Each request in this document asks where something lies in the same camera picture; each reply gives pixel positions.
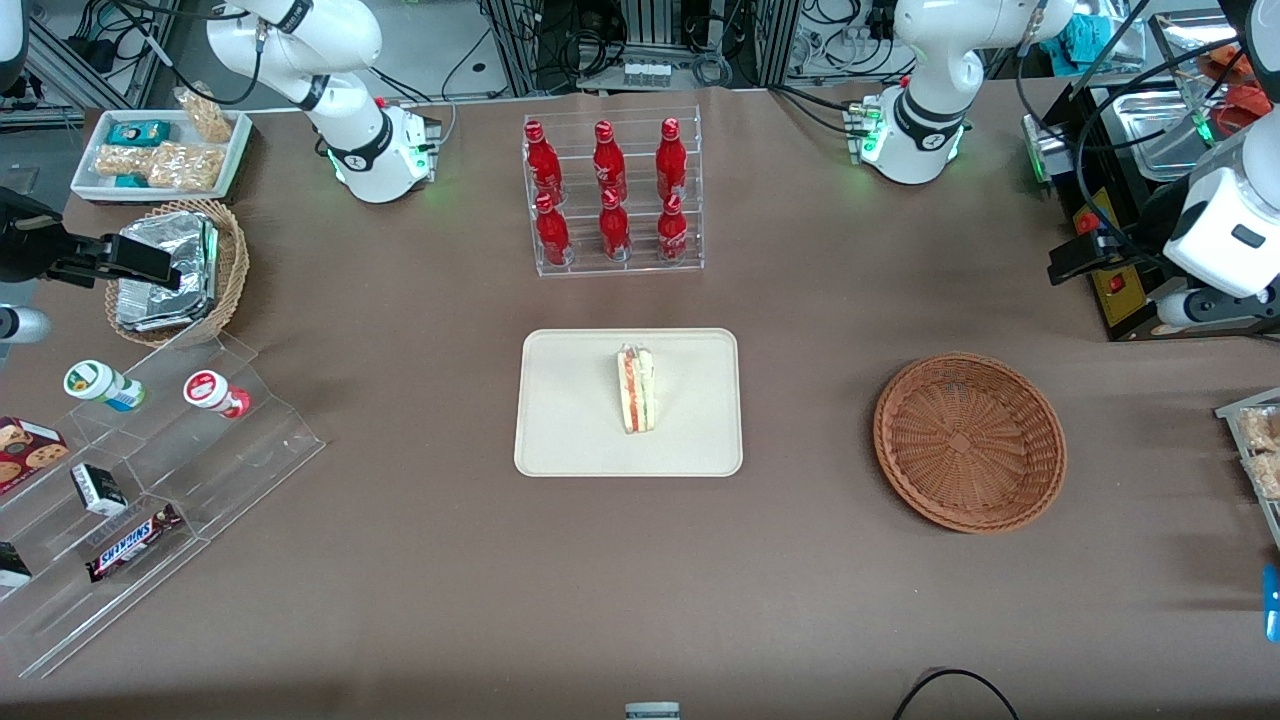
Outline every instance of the empty wicker basket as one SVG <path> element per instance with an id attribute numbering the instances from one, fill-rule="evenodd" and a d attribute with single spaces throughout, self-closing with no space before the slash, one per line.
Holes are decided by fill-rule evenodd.
<path id="1" fill-rule="evenodd" d="M 164 215 L 189 210 L 209 215 L 218 225 L 218 299 L 216 305 L 209 315 L 197 323 L 204 331 L 218 334 L 218 331 L 227 327 L 236 306 L 239 305 L 241 292 L 244 290 L 244 278 L 248 275 L 248 247 L 244 243 L 244 233 L 236 222 L 236 215 L 225 205 L 216 200 L 177 200 L 165 202 L 147 213 L 147 217 Z M 187 328 L 165 328 L 161 331 L 148 331 L 142 333 L 129 332 L 115 322 L 115 301 L 120 293 L 120 284 L 116 281 L 106 283 L 106 322 L 123 338 L 160 347 L 169 338 Z"/>
<path id="2" fill-rule="evenodd" d="M 979 355 L 908 365 L 881 393 L 873 434 L 902 500 L 965 533 L 1021 528 L 1053 502 L 1066 475 L 1062 427 L 1048 400 Z"/>

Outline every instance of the aluminum foil package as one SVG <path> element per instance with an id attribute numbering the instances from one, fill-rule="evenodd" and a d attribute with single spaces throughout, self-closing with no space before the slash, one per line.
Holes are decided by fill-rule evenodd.
<path id="1" fill-rule="evenodd" d="M 178 211 L 142 218 L 120 234 L 173 255 L 182 273 L 177 291 L 138 281 L 120 281 L 115 319 L 120 327 L 146 332 L 196 323 L 216 299 L 218 228 L 204 213 Z"/>

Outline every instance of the red bottle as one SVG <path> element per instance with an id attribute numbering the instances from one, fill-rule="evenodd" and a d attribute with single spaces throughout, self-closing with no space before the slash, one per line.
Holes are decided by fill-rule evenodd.
<path id="1" fill-rule="evenodd" d="M 662 205 L 662 217 L 658 218 L 658 259 L 664 263 L 678 263 L 685 258 L 685 240 L 689 223 L 685 214 L 680 211 L 680 196 L 671 195 Z"/>
<path id="2" fill-rule="evenodd" d="M 534 170 L 534 187 L 538 192 L 550 195 L 556 205 L 564 202 L 564 174 L 559 169 L 556 149 L 547 142 L 543 123 L 525 123 L 525 140 L 529 141 L 529 168 Z"/>
<path id="3" fill-rule="evenodd" d="M 662 122 L 662 142 L 658 143 L 658 197 L 666 201 L 671 193 L 685 196 L 685 143 L 680 141 L 680 120 Z"/>
<path id="4" fill-rule="evenodd" d="M 549 192 L 539 192 L 534 201 L 538 208 L 538 240 L 543 243 L 543 256 L 552 265 L 568 265 L 573 261 L 573 249 L 568 243 L 568 223 L 556 209 Z"/>
<path id="5" fill-rule="evenodd" d="M 605 190 L 618 191 L 618 200 L 627 201 L 627 169 L 622 161 L 622 149 L 613 140 L 613 124 L 609 120 L 595 123 L 595 179 L 600 183 L 600 192 Z"/>
<path id="6" fill-rule="evenodd" d="M 604 209 L 600 210 L 600 237 L 604 238 L 604 254 L 609 260 L 622 263 L 631 256 L 631 222 L 622 209 L 618 191 L 605 190 L 600 196 Z"/>

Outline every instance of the brown table surface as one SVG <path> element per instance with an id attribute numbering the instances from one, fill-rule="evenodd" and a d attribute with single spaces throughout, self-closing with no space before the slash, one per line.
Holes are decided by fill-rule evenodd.
<path id="1" fill-rule="evenodd" d="M 1050 287 L 1062 214 L 1005 82 L 924 187 L 851 167 L 765 92 L 700 92 L 705 272 L 539 279 L 522 115 L 692 100 L 463 106 L 439 182 L 381 206 L 334 182 L 305 117 L 257 117 L 229 329 L 330 446 L 52 676 L 8 673 L 0 716 L 586 720 L 669 698 L 690 720 L 879 719 L 950 665 L 1024 717 L 1274 717 L 1275 550 L 1212 409 L 1280 384 L 1276 348 L 1107 343 L 1084 281 Z M 67 225 L 142 211 L 73 200 Z M 40 288 L 56 332 L 13 352 L 6 411 L 58 418 L 74 360 L 143 355 L 101 297 Z M 525 336 L 700 325 L 739 340 L 737 475 L 516 471 Z M 937 528 L 876 464 L 881 388 L 950 350 L 1005 360 L 1061 416 L 1066 484 L 1025 529 Z M 965 679 L 916 705 L 1002 712 Z"/>

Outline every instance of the white tray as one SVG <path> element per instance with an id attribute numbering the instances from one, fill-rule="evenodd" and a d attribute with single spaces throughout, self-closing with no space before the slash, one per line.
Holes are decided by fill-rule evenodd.
<path id="1" fill-rule="evenodd" d="M 617 352 L 653 351 L 658 421 L 622 427 Z M 742 465 L 737 338 L 721 328 L 536 331 L 525 340 L 516 468 L 530 477 L 714 477 Z"/>
<path id="2" fill-rule="evenodd" d="M 232 123 L 232 138 L 227 142 L 227 160 L 223 163 L 221 172 L 218 173 L 214 190 L 197 192 L 172 187 L 115 187 L 114 177 L 95 173 L 93 160 L 97 158 L 97 149 L 106 143 L 106 133 L 115 123 L 168 120 L 170 123 L 169 140 L 205 145 L 186 110 L 108 110 L 97 119 L 93 135 L 90 136 L 84 154 L 81 155 L 76 176 L 72 177 L 72 192 L 95 202 L 168 202 L 170 200 L 218 200 L 225 197 L 236 178 L 236 169 L 244 154 L 244 146 L 248 145 L 253 120 L 248 118 L 248 113 L 223 111 Z"/>

